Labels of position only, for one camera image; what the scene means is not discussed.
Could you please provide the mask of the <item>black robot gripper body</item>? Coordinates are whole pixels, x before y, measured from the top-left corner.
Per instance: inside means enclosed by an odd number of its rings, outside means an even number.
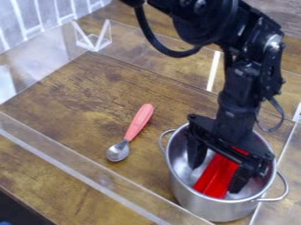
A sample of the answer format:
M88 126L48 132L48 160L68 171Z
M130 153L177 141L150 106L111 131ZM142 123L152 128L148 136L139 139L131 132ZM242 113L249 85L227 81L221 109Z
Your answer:
M198 139L206 143L207 149L234 163L262 167L274 160L273 153L264 142L257 139L253 131L254 113L235 111L231 114L222 106L215 119L194 113L187 119L187 135L189 133L197 135Z

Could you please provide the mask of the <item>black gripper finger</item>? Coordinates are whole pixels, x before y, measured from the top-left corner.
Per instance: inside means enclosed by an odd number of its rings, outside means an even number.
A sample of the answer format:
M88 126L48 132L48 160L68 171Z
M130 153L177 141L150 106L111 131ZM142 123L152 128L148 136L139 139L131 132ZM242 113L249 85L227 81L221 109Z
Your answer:
M187 135L187 156L189 156L189 166L194 170L197 169L206 158L207 155L207 145L198 139L197 135L189 133Z
M251 164L241 164L234 172L233 179L229 184L229 192L239 193L251 178L262 178L268 174L269 166L254 167Z

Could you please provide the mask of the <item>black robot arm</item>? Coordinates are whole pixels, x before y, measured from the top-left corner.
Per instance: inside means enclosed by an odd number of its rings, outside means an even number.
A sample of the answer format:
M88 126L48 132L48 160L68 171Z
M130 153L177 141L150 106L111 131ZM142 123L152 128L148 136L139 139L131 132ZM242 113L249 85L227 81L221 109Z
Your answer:
M189 116L189 166L197 169L209 150L215 156L193 188L222 198L241 191L251 178L268 173L274 155L256 142L253 127L262 101L282 110L274 96L285 80L280 66L285 43L281 26L242 0L122 0L134 8L150 44L165 55L182 58L211 43L223 51L225 85L218 94L214 119ZM170 15L179 37L193 46L186 51L166 48L151 31L143 5Z

